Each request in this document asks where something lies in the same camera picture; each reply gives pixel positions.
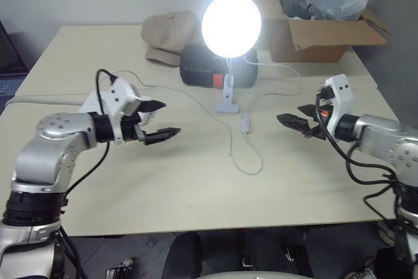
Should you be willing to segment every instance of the cardboard box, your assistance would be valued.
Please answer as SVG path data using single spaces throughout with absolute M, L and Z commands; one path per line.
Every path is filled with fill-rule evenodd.
M 359 21 L 293 20 L 283 13 L 279 0 L 254 1 L 275 62 L 337 62 L 350 46 L 387 44 L 367 22 L 387 31 L 369 9 Z

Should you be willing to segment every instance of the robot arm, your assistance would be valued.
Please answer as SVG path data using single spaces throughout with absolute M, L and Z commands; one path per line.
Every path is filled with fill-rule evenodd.
M 153 112 L 165 104 L 143 101 L 128 82 L 116 78 L 110 94 L 103 99 L 107 114 L 57 113 L 43 118 L 18 156 L 0 222 L 0 279 L 61 278 L 63 248 L 57 240 L 61 208 L 67 204 L 66 191 L 81 152 L 100 142 L 153 144 L 180 131 L 141 130 L 138 112 Z
M 307 119 L 280 114 L 277 119 L 305 137 L 355 142 L 360 151 L 390 163 L 396 170 L 396 259 L 413 278 L 418 278 L 418 130 L 398 121 L 371 115 L 351 114 L 353 95 L 344 74 L 328 79 L 317 95 L 315 105 L 298 109 L 319 122 L 310 128 Z M 344 156 L 348 163 L 353 162 Z

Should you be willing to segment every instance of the black cable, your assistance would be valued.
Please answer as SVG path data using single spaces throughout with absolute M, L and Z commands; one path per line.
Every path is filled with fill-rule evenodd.
M 80 255 L 78 254 L 78 251 L 76 249 L 76 246 L 74 245 L 74 243 L 72 243 L 71 239 L 69 238 L 68 234 L 65 232 L 63 226 L 61 226 L 59 228 L 59 232 L 61 233 L 61 236 L 63 237 L 63 240 L 68 244 L 68 246 L 70 247 L 72 253 L 74 254 L 74 259 L 75 259 L 75 264 L 74 266 L 76 267 L 76 276 L 75 279 L 80 279 L 80 275 L 81 275 L 81 260 L 80 260 Z
M 396 195 L 394 198 L 394 216 L 396 217 L 397 222 L 403 227 L 406 231 L 413 233 L 414 235 L 418 236 L 418 229 L 414 226 L 411 222 L 407 219 L 401 217 L 399 214 L 399 195 Z
M 62 245 L 64 246 L 65 255 L 68 257 L 68 259 L 70 260 L 70 262 L 76 268 L 76 258 L 74 256 L 72 250 L 70 249 L 68 243 L 65 242 L 64 238 L 61 235 L 59 235 L 59 240 L 62 243 Z M 84 272 L 83 268 L 80 269 L 80 274 L 81 274 L 81 278 L 82 279 L 88 279 L 88 277 L 87 277 L 86 273 Z
M 109 71 L 105 70 L 105 69 L 99 69 L 99 70 L 96 71 L 96 75 L 95 75 L 96 96 L 97 96 L 97 100 L 98 100 L 99 106 L 100 106 L 100 113 L 105 114 L 105 110 L 104 110 L 104 107 L 103 107 L 103 100 L 101 98 L 100 89 L 99 89 L 100 73 L 107 74 L 112 83 L 115 81 L 116 76 L 114 74 L 110 73 Z M 109 148 L 110 148 L 110 144 L 108 142 L 108 143 L 106 143 L 106 150 L 104 151 L 104 154 L 103 154 L 102 158 L 84 176 L 79 178 L 75 183 L 73 183 L 68 188 L 67 192 L 65 193 L 66 195 L 68 195 L 74 188 L 76 188 L 82 181 L 84 181 L 89 175 L 91 175 L 102 164 L 102 162 L 105 160 L 105 158 L 106 158 L 106 156 L 109 152 Z M 65 232 L 65 230 L 62 226 L 59 228 L 59 232 L 61 233 L 61 236 L 63 238 L 63 243 L 66 246 L 65 253 L 66 253 L 67 257 L 73 263 L 74 267 L 76 268 L 76 279 L 80 279 L 80 278 L 88 279 L 84 270 L 83 270 L 83 268 L 81 267 L 80 255 L 78 254 L 78 251 L 77 251 L 75 245 L 72 243 L 71 239 L 66 234 L 66 232 Z
M 105 70 L 105 69 L 99 69 L 96 71 L 96 75 L 95 75 L 95 85 L 96 85 L 96 96 L 97 96 L 97 100 L 99 102 L 100 105 L 100 111 L 101 114 L 105 113 L 104 107 L 103 107 L 103 100 L 101 98 L 100 95 L 100 89 L 99 89 L 99 77 L 100 74 L 104 73 L 107 74 L 110 78 L 110 80 L 113 82 L 116 79 L 116 76 L 112 73 L 110 73 L 109 71 Z M 89 175 L 91 175 L 101 164 L 102 162 L 105 160 L 105 158 L 107 157 L 107 154 L 109 153 L 109 148 L 110 148 L 110 144 L 106 143 L 106 149 L 104 151 L 104 154 L 102 156 L 102 158 L 93 166 L 93 168 L 91 168 L 84 176 L 82 176 L 81 178 L 79 178 L 72 186 L 70 186 L 67 190 L 67 195 L 77 186 L 79 185 L 82 181 L 84 181 Z
M 318 119 L 318 123 L 321 126 L 321 129 L 324 132 L 326 138 L 329 140 L 332 147 L 334 147 L 334 149 L 339 153 L 339 155 L 341 157 L 343 157 L 346 161 L 349 161 L 350 163 L 352 163 L 353 165 L 363 167 L 363 168 L 382 169 L 382 170 L 385 170 L 385 171 L 391 173 L 396 178 L 396 173 L 393 171 L 393 169 L 391 169 L 389 167 L 386 167 L 384 165 L 379 165 L 379 164 L 376 164 L 376 163 L 361 163 L 361 162 L 352 160 L 350 157 L 348 157 L 346 155 L 346 153 L 343 152 L 343 150 L 339 147 L 339 145 L 336 143 L 336 141 L 333 139 L 333 137 L 329 133 L 327 127 L 324 124 L 324 121 L 321 118 L 321 113 L 319 112 L 319 107 L 320 107 L 319 102 L 320 102 L 320 100 L 321 100 L 321 94 L 317 94 L 316 95 L 316 100 L 315 100 L 315 115 L 316 115 L 316 118 Z
M 103 108 L 103 101 L 102 101 L 102 97 L 100 96 L 100 89 L 99 89 L 99 76 L 100 76 L 101 73 L 107 74 L 112 82 L 113 82 L 113 80 L 116 79 L 116 76 L 114 74 L 110 73 L 109 71 L 105 70 L 105 69 L 99 69 L 99 70 L 96 71 L 96 79 L 95 79 L 96 96 L 97 96 L 97 100 L 98 100 L 99 106 L 100 106 L 100 113 L 105 114 L 105 110 Z
M 348 172 L 348 175 L 350 176 L 350 178 L 358 183 L 358 184 L 362 184 L 362 185 L 372 185 L 372 184 L 392 184 L 394 182 L 390 181 L 390 180 L 373 180 L 373 181 L 364 181 L 364 180 L 360 180 L 358 179 L 355 174 L 353 173 L 353 170 L 351 169 L 351 163 L 349 160 L 351 160 L 351 156 L 353 155 L 353 152 L 355 151 L 356 148 L 358 148 L 360 146 L 360 144 L 358 142 L 356 142 L 348 151 L 347 153 L 347 157 L 348 159 L 346 159 L 346 169 Z
M 389 190 L 391 188 L 392 188 L 392 184 L 388 184 L 388 186 L 385 186 L 380 191 L 378 191 L 376 193 L 372 193 L 372 194 L 366 195 L 365 197 L 363 197 L 363 202 L 367 205 L 367 207 L 370 208 L 371 210 L 373 210 L 381 219 L 383 219 L 383 221 L 386 223 L 386 225 L 390 229 L 392 229 L 391 228 L 392 223 L 383 214 L 381 214 L 377 209 L 375 209 L 367 200 L 368 199 L 373 199 L 374 197 L 378 197 L 378 196 L 384 194 L 387 190 Z
M 107 154 L 109 153 L 110 144 L 106 143 L 106 150 L 104 151 L 104 154 L 102 158 L 91 168 L 84 176 L 79 178 L 76 182 L 74 182 L 67 190 L 66 195 L 68 195 L 73 189 L 77 187 L 82 181 L 84 181 L 89 175 L 91 175 L 99 166 L 102 164 L 102 162 L 105 160 Z

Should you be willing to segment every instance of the beige tabletop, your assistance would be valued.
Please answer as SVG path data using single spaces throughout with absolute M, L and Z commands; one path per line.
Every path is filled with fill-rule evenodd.
M 89 93 L 94 88 L 94 74 L 99 68 L 111 72 L 134 71 L 149 83 L 185 87 L 178 68 L 149 63 L 144 54 L 147 44 L 140 38 L 140 25 L 64 26 L 20 86 L 16 95 L 63 95 Z M 263 40 L 259 41 L 259 60 L 271 62 Z M 317 87 L 326 78 L 345 73 L 355 87 L 375 88 L 354 51 L 347 51 L 338 63 L 294 63 L 306 86 Z M 289 75 L 277 67 L 261 67 L 259 77 L 274 73 L 276 78 Z
M 127 37 L 124 49 L 118 50 L 122 54 L 133 49 L 130 47 L 131 34 L 138 36 L 140 28 L 64 27 L 20 88 L 20 95 L 79 93 L 82 95 L 53 98 L 82 101 L 93 89 L 95 69 L 104 67 L 111 71 L 134 70 L 144 81 L 180 88 L 214 113 L 214 103 L 221 95 L 219 90 L 187 87 L 181 83 L 178 69 L 146 63 L 143 60 L 145 46 L 140 40 L 134 50 L 136 54 L 121 56 L 120 64 L 124 66 L 118 67 L 116 56 L 114 63 L 111 62 L 110 51 L 103 49 L 102 54 L 98 52 L 96 46 L 103 41 L 98 29 L 105 33 L 107 29 L 111 30 L 107 34 L 113 32 L 120 46 L 123 46 L 121 34 Z M 73 51 L 76 42 L 80 43 L 79 46 L 86 45 L 84 50 Z M 91 51 L 97 60 L 92 59 L 88 46 L 94 46 Z M 105 61 L 101 62 L 99 55 L 104 56 Z M 268 54 L 262 50 L 259 55 L 261 61 L 268 59 Z M 64 60 L 64 72 L 53 67 L 54 63 L 58 66 L 60 58 Z M 303 93 L 291 97 L 268 96 L 256 102 L 251 110 L 249 137 L 260 149 L 265 165 L 255 176 L 235 169 L 229 156 L 227 129 L 213 121 L 190 98 L 177 91 L 140 88 L 142 95 L 167 104 L 152 118 L 146 130 L 181 127 L 182 131 L 166 142 L 151 146 L 139 142 L 112 145 L 102 166 L 72 192 L 63 215 L 64 226 L 70 235 L 114 235 L 377 219 L 361 199 L 377 191 L 378 187 L 352 182 L 346 174 L 344 161 L 328 142 L 305 139 L 296 131 L 281 126 L 276 119 L 277 114 L 285 112 L 301 115 L 297 107 L 313 103 L 317 87 L 325 76 L 342 71 L 347 73 L 353 88 L 353 113 L 395 118 L 364 67 L 348 67 L 358 63 L 356 55 L 348 51 L 338 64 L 294 65 L 304 73 Z M 137 84 L 130 74 L 121 75 Z M 244 107 L 253 96 L 267 91 L 295 91 L 295 82 L 291 75 L 279 69 L 260 67 L 255 87 L 237 90 L 235 101 Z M 52 112 L 77 110 L 77 107 L 70 106 L 32 104 L 13 104 L 6 108 L 0 117 L 0 162 L 3 166 L 0 201 L 4 203 L 7 199 L 14 161 L 22 146 L 32 138 L 36 123 Z M 240 114 L 216 116 L 233 130 L 233 152 L 237 162 L 248 171 L 255 170 L 257 158 L 240 134 Z M 101 144 L 80 155 L 73 182 L 97 162 L 103 150 Z M 376 161 L 361 153 L 355 157 Z M 381 171 L 357 168 L 355 171 L 361 178 L 381 176 Z M 390 193 L 373 203 L 388 217 L 393 216 L 393 196 Z

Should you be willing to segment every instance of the round led lamp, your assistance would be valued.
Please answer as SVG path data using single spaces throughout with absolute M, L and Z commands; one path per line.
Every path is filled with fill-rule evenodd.
M 202 17 L 203 40 L 219 57 L 244 55 L 260 31 L 261 15 L 253 0 L 213 0 Z

